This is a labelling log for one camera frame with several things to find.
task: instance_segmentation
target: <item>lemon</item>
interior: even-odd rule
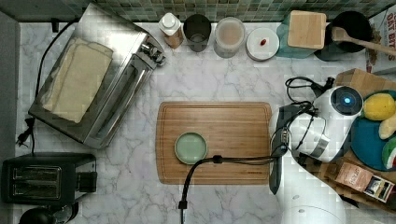
[[[374,94],[364,101],[363,111],[364,117],[370,120],[388,119],[396,111],[395,100],[387,93]]]

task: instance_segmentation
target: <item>yellow fruit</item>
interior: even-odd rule
[[[396,114],[392,117],[385,119],[379,125],[379,137],[381,139],[387,139],[391,137],[396,131]]]
[[[384,120],[392,117],[396,111],[393,97],[387,93],[370,96],[363,104],[364,117],[370,120]]]

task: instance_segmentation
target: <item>small green bowl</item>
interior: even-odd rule
[[[192,165],[206,156],[207,144],[198,133],[183,133],[175,142],[175,153],[180,161]]]

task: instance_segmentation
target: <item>white lid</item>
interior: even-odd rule
[[[226,43],[220,34],[222,32],[230,31],[229,34],[225,34],[230,37],[230,43]],[[240,20],[234,17],[227,17],[219,21],[216,26],[216,43],[223,49],[237,49],[241,46],[245,39],[245,26]]]
[[[247,55],[256,61],[263,61],[273,57],[279,49],[277,34],[268,28],[258,28],[247,38]]]
[[[166,13],[158,22],[160,29],[167,35],[173,35],[180,27],[180,20],[172,13]]]

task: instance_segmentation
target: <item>kitchen counter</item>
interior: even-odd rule
[[[164,101],[250,101],[267,102],[273,111],[290,102],[285,81],[304,76],[324,83],[327,77],[352,68],[365,69],[364,53],[356,53],[336,63],[325,63],[315,56],[297,60],[274,57],[254,62],[245,48],[231,59],[222,59],[213,50],[213,33],[209,47],[192,52],[186,41],[178,49],[165,45],[156,23],[138,23],[155,36],[165,48],[167,64],[152,74],[139,93],[117,131],[111,145],[95,150],[37,122],[35,151],[72,151],[92,153],[98,160],[98,189],[80,203],[78,216],[71,223],[179,223],[177,204],[182,186],[163,185],[155,161],[157,113]],[[247,34],[258,27],[276,29],[276,23],[246,23]],[[62,36],[44,63],[44,82],[51,67],[70,37]],[[24,119],[34,100],[35,81],[41,56],[55,36],[49,23],[21,24],[21,61],[18,89],[17,133],[26,128]],[[311,97],[310,90],[294,95]],[[17,147],[16,155],[29,153]],[[268,186],[191,186],[186,223],[279,223],[276,197]],[[347,223],[394,223],[396,216],[345,203]],[[32,206],[14,205],[14,223]]]

